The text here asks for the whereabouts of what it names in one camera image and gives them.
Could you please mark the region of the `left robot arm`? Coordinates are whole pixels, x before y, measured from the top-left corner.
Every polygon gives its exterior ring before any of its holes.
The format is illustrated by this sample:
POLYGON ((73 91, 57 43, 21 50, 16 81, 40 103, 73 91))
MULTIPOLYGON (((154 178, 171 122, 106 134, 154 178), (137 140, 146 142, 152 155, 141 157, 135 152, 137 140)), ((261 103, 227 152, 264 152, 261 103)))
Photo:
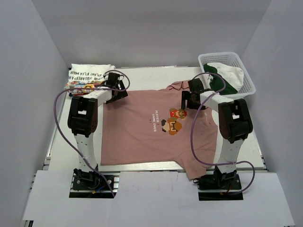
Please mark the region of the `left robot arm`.
POLYGON ((98 126, 98 108, 128 96, 127 86, 123 79, 130 79, 118 70, 109 70, 104 75, 105 80, 90 83, 83 87, 74 87, 81 93, 71 100, 68 127, 76 140, 73 147, 79 155, 80 171, 99 174, 98 163, 94 154, 93 137, 98 126))

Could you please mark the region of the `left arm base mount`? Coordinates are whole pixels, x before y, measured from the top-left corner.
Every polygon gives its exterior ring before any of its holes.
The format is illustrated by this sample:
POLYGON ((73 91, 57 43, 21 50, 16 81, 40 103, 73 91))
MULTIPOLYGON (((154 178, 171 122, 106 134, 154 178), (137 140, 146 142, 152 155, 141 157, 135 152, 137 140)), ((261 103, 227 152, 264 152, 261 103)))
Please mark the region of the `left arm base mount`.
POLYGON ((113 199, 118 190, 119 175, 105 173, 104 177, 75 168, 69 198, 113 199))

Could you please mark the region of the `white printed t shirt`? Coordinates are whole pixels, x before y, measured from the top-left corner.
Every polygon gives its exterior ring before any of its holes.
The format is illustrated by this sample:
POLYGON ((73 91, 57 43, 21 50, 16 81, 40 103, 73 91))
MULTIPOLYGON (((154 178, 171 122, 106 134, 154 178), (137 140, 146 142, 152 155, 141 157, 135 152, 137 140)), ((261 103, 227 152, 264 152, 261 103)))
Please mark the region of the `white printed t shirt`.
POLYGON ((81 90, 70 90, 68 95, 86 95, 93 90, 87 88, 98 88, 106 80, 104 74, 107 71, 115 70, 114 65, 94 65, 94 64, 72 64, 68 74, 68 82, 64 89, 82 88, 81 90))

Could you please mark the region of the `pink t shirt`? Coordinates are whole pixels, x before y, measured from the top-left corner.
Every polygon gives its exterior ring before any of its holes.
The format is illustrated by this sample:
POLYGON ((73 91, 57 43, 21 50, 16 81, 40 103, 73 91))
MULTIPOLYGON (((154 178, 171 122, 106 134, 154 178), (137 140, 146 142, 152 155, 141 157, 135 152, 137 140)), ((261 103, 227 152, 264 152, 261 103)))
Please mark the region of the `pink t shirt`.
POLYGON ((206 174, 216 151, 218 127, 207 108, 181 109, 187 81, 160 90, 129 91, 103 106, 101 164, 174 161, 192 180, 206 174))

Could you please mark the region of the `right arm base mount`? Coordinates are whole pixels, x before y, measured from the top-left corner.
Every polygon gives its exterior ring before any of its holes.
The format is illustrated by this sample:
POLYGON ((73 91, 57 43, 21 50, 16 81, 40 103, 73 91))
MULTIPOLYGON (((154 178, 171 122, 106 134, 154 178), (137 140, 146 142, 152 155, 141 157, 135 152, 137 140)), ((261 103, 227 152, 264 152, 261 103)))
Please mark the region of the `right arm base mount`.
POLYGON ((212 175, 195 178, 199 201, 241 201, 243 193, 237 171, 222 174, 215 170, 212 175))

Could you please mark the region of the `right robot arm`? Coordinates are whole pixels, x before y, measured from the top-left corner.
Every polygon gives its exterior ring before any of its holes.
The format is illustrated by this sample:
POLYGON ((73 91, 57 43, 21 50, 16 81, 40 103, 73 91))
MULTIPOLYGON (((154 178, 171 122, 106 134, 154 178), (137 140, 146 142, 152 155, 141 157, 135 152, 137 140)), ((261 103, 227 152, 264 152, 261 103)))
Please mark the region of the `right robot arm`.
POLYGON ((198 179, 201 190, 228 190, 239 182, 236 165, 242 144, 253 131, 253 125, 244 99, 230 99, 219 92, 205 89, 200 79, 188 82, 189 91, 182 91, 181 108, 195 109, 194 119, 199 112, 209 107, 218 113, 219 130, 223 138, 219 160, 212 175, 198 179))

